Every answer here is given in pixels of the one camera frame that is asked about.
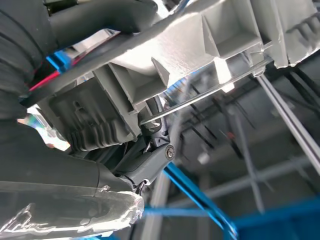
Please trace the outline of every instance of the blue frame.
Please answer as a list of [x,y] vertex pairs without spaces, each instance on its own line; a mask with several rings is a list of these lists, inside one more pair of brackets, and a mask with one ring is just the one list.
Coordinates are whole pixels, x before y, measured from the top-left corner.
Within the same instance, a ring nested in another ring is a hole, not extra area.
[[225,239],[229,239],[229,237],[238,238],[238,231],[234,223],[176,165],[171,162],[164,169],[164,172],[198,207],[202,210],[206,210],[209,217],[224,232],[226,231],[228,234],[224,234]]

